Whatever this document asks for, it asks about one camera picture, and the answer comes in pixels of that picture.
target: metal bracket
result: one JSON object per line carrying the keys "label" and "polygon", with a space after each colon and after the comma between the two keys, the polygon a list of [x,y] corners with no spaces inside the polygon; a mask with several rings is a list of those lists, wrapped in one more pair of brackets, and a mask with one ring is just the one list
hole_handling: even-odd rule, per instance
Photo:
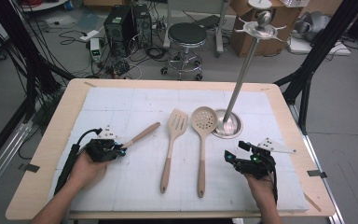
{"label": "metal bracket", "polygon": [[320,172],[319,170],[307,171],[309,176],[320,176],[321,178],[326,178],[326,172]]}
{"label": "metal bracket", "polygon": [[260,142],[258,147],[261,147],[267,151],[274,151],[274,152],[284,152],[284,153],[296,153],[296,150],[287,146],[284,146],[282,144],[279,144],[277,142],[272,141],[269,138],[264,139],[262,142]]}
{"label": "metal bracket", "polygon": [[113,130],[111,129],[110,125],[106,125],[103,130],[98,134],[98,139],[114,139],[117,138],[117,135],[114,134]]}

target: black stool seat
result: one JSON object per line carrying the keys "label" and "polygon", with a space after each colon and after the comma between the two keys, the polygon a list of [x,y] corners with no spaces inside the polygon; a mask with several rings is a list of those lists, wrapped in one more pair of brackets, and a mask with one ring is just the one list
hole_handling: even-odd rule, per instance
{"label": "black stool seat", "polygon": [[172,25],[169,37],[181,44],[197,45],[206,39],[206,31],[196,24],[181,22]]}

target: slotted spoon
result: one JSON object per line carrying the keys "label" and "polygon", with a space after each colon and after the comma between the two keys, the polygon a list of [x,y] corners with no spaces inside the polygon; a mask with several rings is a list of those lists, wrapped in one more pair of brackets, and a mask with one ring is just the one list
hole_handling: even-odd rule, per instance
{"label": "slotted spoon", "polygon": [[177,137],[184,134],[187,128],[188,114],[174,109],[168,119],[168,131],[170,133],[170,146],[168,147],[167,159],[165,160],[164,170],[162,172],[160,190],[161,193],[164,193],[168,187],[168,181],[170,180],[170,170],[171,170],[171,157],[173,142]]}
{"label": "slotted spoon", "polygon": [[208,106],[199,107],[191,115],[191,124],[201,138],[198,194],[202,198],[205,193],[205,138],[216,128],[217,115]]}

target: round metal base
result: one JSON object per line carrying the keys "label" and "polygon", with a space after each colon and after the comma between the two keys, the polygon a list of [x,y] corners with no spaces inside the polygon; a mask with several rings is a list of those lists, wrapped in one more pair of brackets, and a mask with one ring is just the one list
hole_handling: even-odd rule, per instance
{"label": "round metal base", "polygon": [[269,0],[249,0],[248,4],[255,9],[269,9],[272,6]]}
{"label": "round metal base", "polygon": [[217,127],[212,132],[215,136],[219,138],[235,138],[242,133],[243,123],[237,114],[231,112],[227,122],[223,122],[223,118],[225,117],[226,110],[225,109],[217,109],[215,110],[217,115]]}

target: cardboard box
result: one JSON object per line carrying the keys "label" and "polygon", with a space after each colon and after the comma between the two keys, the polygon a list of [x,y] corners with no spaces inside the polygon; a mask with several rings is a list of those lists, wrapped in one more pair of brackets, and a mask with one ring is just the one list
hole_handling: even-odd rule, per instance
{"label": "cardboard box", "polygon": [[[251,8],[247,2],[247,0],[232,0],[230,3],[230,6],[238,15],[234,23],[234,29],[241,30],[243,27],[243,22],[241,22],[238,17],[241,17],[244,21],[256,21],[256,16],[263,11]],[[293,31],[296,20],[302,11],[302,7],[286,7],[280,0],[271,0],[271,3],[272,7],[269,9],[273,13],[271,25],[274,27],[286,26],[285,29],[278,31],[278,38],[282,41],[286,41]],[[252,39],[253,38],[246,33],[236,33],[233,30],[230,44],[237,55],[243,58],[248,55]],[[282,51],[285,44],[285,42],[282,43],[275,39],[261,40],[257,46],[255,55],[278,54]]]}
{"label": "cardboard box", "polygon": [[130,0],[84,0],[85,6],[112,7],[114,5],[127,5]]}

